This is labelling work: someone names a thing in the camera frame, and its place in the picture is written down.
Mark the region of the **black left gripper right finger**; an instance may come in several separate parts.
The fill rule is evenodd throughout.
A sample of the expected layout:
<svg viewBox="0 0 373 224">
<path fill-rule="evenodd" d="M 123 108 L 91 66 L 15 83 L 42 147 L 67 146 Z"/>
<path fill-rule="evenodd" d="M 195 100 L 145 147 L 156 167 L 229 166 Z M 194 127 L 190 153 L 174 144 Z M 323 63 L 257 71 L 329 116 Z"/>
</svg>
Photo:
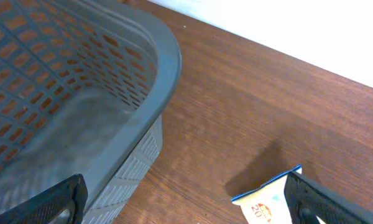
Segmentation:
<svg viewBox="0 0 373 224">
<path fill-rule="evenodd" d="M 373 212 L 295 171 L 287 176 L 284 196 L 293 224 L 373 224 Z"/>
</svg>

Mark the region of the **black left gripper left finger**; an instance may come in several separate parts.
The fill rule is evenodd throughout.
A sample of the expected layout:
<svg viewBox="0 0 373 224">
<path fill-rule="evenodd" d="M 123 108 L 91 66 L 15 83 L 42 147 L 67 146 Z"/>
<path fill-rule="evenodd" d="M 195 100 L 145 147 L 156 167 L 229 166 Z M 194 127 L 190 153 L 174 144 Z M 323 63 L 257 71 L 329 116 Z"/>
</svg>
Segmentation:
<svg viewBox="0 0 373 224">
<path fill-rule="evenodd" d="M 0 224 L 80 224 L 87 198 L 85 180 L 75 174 L 0 214 Z"/>
</svg>

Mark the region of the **grey plastic lattice basket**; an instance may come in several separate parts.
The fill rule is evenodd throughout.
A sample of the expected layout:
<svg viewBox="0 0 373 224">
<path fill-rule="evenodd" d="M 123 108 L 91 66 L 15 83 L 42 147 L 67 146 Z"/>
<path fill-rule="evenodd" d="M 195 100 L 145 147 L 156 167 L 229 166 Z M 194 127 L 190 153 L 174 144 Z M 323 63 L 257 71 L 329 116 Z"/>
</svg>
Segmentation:
<svg viewBox="0 0 373 224">
<path fill-rule="evenodd" d="M 112 223 L 160 154 L 182 55 L 117 1 L 0 0 L 0 214 L 80 174 Z"/>
</svg>

